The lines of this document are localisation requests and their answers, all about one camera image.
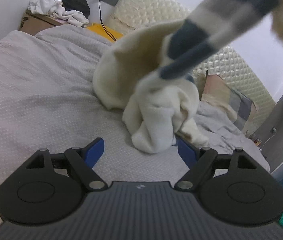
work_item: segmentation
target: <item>yellow fabric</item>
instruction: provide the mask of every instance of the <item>yellow fabric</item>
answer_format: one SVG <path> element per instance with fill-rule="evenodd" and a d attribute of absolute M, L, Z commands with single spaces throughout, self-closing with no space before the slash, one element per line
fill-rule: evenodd
<path fill-rule="evenodd" d="M 92 32 L 97 33 L 97 34 L 105 37 L 106 39 L 108 39 L 111 42 L 115 42 L 110 36 L 108 36 L 108 34 L 103 29 L 102 25 L 99 24 L 99 23 L 93 23 L 91 26 L 86 27 L 86 29 L 89 29 Z M 120 39 L 121 37 L 123 37 L 123 35 L 121 33 L 114 31 L 113 29 L 111 29 L 109 27 L 106 27 L 106 30 L 109 31 L 117 39 Z"/>

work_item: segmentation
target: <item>ribbed gray surface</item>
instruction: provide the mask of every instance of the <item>ribbed gray surface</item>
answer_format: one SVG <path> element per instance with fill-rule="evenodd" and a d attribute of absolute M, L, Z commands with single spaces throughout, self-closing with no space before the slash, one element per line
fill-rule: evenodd
<path fill-rule="evenodd" d="M 283 240 L 283 228 L 277 223 L 257 228 L 223 223 L 207 214 L 192 194 L 174 191 L 168 182 L 114 182 L 104 192 L 89 194 L 78 210 L 57 223 L 0 226 L 0 240 L 24 239 Z"/>

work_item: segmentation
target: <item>gray bed sheet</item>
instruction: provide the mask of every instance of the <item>gray bed sheet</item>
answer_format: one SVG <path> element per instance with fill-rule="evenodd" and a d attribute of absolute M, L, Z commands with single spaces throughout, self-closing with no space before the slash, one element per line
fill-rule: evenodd
<path fill-rule="evenodd" d="M 38 148 L 59 153 L 96 137 L 104 138 L 105 153 L 94 170 L 108 183 L 175 183 L 187 172 L 176 147 L 154 155 L 136 150 L 122 112 L 107 111 L 94 95 L 94 69 L 109 46 L 105 38 L 72 25 L 35 37 L 13 31 L 0 41 L 0 184 Z M 231 154 L 243 146 L 269 170 L 253 142 L 221 111 L 201 103 L 196 121 L 211 147 Z"/>

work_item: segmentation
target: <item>plaid pillow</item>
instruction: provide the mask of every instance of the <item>plaid pillow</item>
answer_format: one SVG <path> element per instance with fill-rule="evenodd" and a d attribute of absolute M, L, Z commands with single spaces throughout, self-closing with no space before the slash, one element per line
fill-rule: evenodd
<path fill-rule="evenodd" d="M 225 84 L 218 75 L 207 75 L 201 101 L 225 112 L 233 124 L 245 135 L 257 108 L 252 100 Z"/>

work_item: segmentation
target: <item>bed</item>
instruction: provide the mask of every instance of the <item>bed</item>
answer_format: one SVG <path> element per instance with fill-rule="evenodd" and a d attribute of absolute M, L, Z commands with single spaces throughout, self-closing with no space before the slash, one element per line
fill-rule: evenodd
<path fill-rule="evenodd" d="M 188 12 L 173 0 L 120 0 L 108 26 L 126 34 L 143 24 L 183 18 Z M 106 148 L 94 170 L 107 183 L 174 184 L 187 172 L 175 146 L 153 155 L 135 149 L 121 121 L 122 112 L 107 111 L 96 98 L 94 69 L 110 45 L 98 34 L 72 25 L 34 37 L 13 31 L 0 41 L 0 184 L 39 148 L 58 153 L 83 147 L 97 137 L 104 138 Z M 226 46 L 203 62 L 193 72 L 200 93 L 206 70 L 219 74 L 258 105 L 250 132 L 256 130 L 275 103 L 244 60 Z M 235 146 L 244 147 L 269 171 L 259 149 L 223 112 L 202 102 L 196 122 L 218 152 L 231 154 Z"/>

